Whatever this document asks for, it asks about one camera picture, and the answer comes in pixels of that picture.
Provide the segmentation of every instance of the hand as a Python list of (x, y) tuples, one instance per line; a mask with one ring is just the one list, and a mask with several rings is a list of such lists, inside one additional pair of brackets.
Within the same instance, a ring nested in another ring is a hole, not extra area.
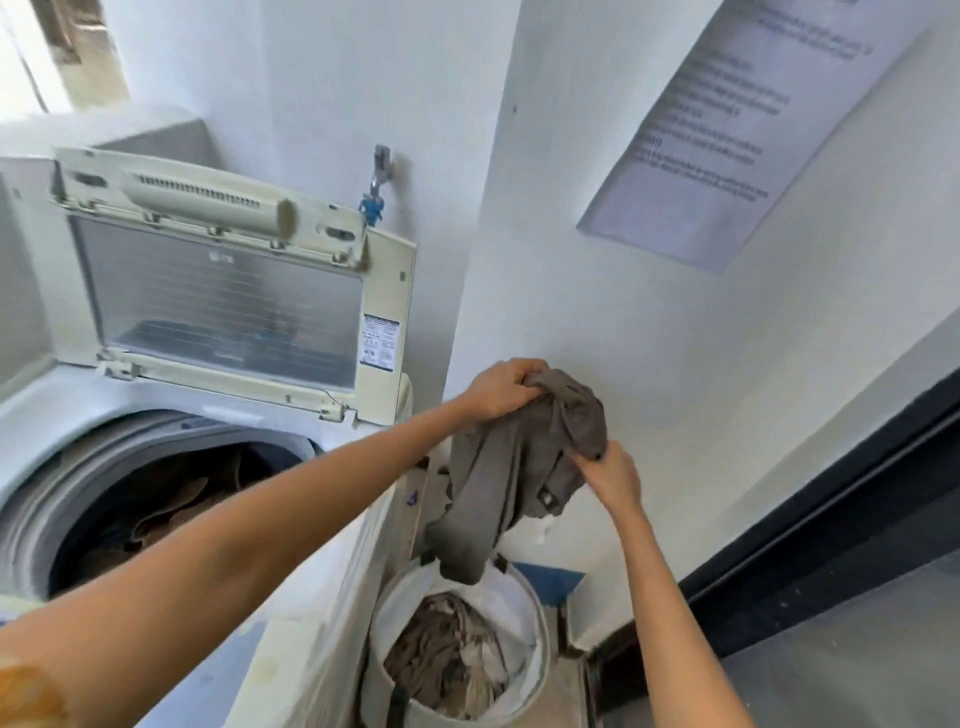
[(566, 456), (580, 468), (590, 488), (610, 512), (614, 522), (643, 513), (640, 505), (640, 476), (636, 472), (634, 458), (620, 443), (610, 440), (604, 456), (595, 461), (587, 460), (573, 450), (568, 450)]
[(461, 395), (471, 420), (495, 420), (535, 400), (543, 391), (538, 387), (524, 387), (520, 382), (528, 374), (546, 368), (547, 363), (542, 359), (511, 359), (498, 361), (481, 372)]

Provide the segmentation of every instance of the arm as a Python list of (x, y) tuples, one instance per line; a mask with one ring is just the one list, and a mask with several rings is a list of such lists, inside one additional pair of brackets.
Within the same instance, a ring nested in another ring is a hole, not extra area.
[(613, 518), (627, 561), (636, 634), (659, 728), (753, 728), (660, 553), (640, 505), (640, 477), (619, 443), (598, 462), (576, 453), (590, 487)]
[(457, 399), (232, 497), (0, 629), (0, 656), (39, 668), (65, 699), (70, 725), (134, 725), (430, 449), (538, 396), (519, 382), (545, 366), (501, 362)]

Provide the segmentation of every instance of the sticker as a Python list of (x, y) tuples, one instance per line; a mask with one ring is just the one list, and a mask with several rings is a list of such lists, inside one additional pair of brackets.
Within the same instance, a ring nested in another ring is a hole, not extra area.
[(365, 313), (360, 363), (384, 372), (392, 372), (396, 368), (396, 340), (399, 336), (399, 321), (381, 319)]

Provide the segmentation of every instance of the black door frame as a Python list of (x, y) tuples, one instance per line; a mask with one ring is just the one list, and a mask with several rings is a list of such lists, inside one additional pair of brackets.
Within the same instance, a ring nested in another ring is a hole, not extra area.
[[(960, 371), (681, 582), (721, 658), (960, 548)], [(591, 716), (647, 694), (634, 624), (587, 659)]]

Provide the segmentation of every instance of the person's right hand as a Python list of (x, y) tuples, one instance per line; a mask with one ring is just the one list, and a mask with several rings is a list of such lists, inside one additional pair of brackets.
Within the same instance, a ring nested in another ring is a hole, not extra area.
[(573, 450), (568, 450), (566, 456), (577, 464), (590, 488), (615, 521), (633, 513), (642, 513), (640, 476), (636, 472), (634, 458), (616, 440), (607, 443), (604, 456), (596, 461), (587, 460)]

